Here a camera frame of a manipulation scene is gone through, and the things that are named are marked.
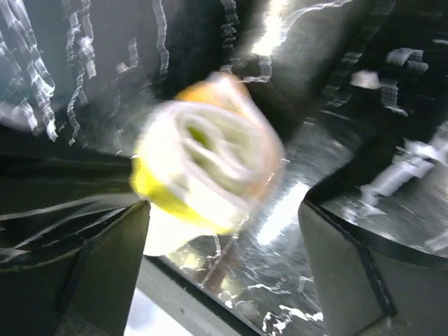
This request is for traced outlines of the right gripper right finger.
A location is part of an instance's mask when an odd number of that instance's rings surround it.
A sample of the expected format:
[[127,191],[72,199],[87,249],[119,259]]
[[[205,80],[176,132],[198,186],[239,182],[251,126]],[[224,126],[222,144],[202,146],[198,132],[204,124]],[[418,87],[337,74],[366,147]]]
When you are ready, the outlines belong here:
[[329,335],[447,334],[447,259],[309,201],[298,216]]

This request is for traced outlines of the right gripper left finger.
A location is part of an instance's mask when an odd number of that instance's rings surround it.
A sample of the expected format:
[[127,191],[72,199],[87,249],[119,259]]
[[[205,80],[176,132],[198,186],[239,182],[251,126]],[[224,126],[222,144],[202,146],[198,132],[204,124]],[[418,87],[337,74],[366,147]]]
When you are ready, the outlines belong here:
[[82,220],[59,242],[1,262],[2,335],[122,335],[151,206]]

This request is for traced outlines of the yellow white patterned towel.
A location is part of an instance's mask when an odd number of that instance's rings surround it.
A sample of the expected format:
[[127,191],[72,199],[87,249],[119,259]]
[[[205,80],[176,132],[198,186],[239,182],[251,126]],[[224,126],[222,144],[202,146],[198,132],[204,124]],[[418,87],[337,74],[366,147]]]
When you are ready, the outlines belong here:
[[284,165],[279,136],[232,74],[214,72],[158,105],[136,141],[130,176],[156,208],[144,254],[237,233],[274,193]]

